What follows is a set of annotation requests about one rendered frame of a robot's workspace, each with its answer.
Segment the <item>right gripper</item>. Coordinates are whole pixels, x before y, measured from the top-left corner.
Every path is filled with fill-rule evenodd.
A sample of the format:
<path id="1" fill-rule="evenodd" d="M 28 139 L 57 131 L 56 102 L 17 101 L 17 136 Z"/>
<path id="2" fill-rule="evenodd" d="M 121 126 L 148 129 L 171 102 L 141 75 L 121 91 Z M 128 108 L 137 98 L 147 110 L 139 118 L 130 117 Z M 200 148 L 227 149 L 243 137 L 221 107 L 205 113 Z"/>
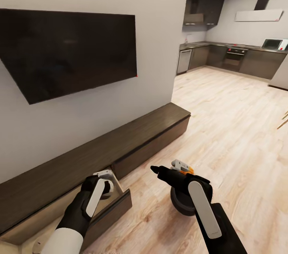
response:
<path id="1" fill-rule="evenodd" d="M 176 188 L 175 179 L 180 174 L 177 170 L 171 170 L 165 166 L 151 166 L 151 170 L 158 174 L 157 178 L 165 181 L 170 186 Z"/>

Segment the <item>cauldron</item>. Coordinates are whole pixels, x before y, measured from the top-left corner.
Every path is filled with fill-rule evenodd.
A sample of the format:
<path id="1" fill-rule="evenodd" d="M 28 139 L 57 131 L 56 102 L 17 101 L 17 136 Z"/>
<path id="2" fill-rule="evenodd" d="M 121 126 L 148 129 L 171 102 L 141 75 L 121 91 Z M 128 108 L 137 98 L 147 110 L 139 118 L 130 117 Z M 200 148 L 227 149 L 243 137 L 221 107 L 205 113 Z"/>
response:
<path id="1" fill-rule="evenodd" d="M 189 195 L 171 187 L 170 190 L 171 201 L 174 207 L 185 216 L 194 216 L 195 207 Z"/>

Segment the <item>pumpkin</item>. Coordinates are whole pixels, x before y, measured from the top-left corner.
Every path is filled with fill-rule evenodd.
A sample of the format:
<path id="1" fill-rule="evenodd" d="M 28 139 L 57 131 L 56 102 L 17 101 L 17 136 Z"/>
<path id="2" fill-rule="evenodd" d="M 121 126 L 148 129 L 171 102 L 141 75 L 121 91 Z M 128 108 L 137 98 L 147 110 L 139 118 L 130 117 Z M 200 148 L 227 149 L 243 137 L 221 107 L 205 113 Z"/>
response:
<path id="1" fill-rule="evenodd" d="M 187 174 L 187 173 L 194 174 L 194 170 L 189 166 L 188 167 L 188 172 L 181 171 L 180 173 L 182 173 L 182 174 Z"/>

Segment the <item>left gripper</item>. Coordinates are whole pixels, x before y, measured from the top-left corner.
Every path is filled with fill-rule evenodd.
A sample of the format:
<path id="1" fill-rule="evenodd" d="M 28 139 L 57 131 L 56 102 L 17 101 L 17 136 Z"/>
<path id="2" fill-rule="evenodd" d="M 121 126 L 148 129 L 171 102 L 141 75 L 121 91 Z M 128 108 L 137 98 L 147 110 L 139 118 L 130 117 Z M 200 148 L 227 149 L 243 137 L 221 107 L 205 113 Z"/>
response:
<path id="1" fill-rule="evenodd" d="M 102 194 L 106 194 L 110 192 L 110 184 L 108 182 L 108 180 L 105 180 L 105 188 Z"/>

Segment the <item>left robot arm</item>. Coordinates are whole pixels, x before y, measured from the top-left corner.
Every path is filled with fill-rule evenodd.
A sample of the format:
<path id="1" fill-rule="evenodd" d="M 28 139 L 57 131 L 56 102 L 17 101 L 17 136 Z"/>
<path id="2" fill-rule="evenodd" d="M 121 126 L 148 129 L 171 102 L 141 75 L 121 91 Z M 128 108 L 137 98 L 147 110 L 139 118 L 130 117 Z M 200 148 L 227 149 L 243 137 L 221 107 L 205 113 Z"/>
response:
<path id="1" fill-rule="evenodd" d="M 100 198 L 110 192 L 110 184 L 104 178 L 111 175 L 112 171 L 105 170 L 86 178 L 40 254 L 79 254 Z"/>

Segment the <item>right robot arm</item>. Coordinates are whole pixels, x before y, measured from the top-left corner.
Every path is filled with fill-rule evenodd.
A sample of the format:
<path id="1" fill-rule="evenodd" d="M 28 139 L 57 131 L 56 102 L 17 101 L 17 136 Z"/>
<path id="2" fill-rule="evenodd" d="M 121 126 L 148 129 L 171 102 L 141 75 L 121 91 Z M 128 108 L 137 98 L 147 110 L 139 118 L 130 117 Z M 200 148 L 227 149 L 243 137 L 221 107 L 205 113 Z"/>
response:
<path id="1" fill-rule="evenodd" d="M 248 254 L 220 203 L 211 203 L 213 189 L 210 180 L 188 172 L 188 165 L 178 159 L 172 167 L 151 166 L 157 178 L 189 195 L 195 207 L 209 254 Z"/>

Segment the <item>pillar candle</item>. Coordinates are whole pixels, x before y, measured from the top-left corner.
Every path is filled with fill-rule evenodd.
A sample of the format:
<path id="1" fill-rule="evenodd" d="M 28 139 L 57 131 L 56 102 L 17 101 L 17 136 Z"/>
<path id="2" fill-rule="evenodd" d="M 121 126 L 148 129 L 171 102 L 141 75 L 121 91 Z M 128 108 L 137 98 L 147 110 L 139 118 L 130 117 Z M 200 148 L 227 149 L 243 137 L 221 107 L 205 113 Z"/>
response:
<path id="1" fill-rule="evenodd" d="M 102 197 L 100 198 L 100 200 L 107 200 L 108 198 L 111 197 L 113 191 L 114 191 L 114 186 L 113 186 L 113 182 L 111 180 L 108 181 L 110 184 L 110 192 L 106 193 L 106 194 L 102 194 Z"/>
<path id="2" fill-rule="evenodd" d="M 33 254 L 40 254 L 44 246 L 47 244 L 50 239 L 50 235 L 42 235 L 38 238 L 33 246 Z"/>

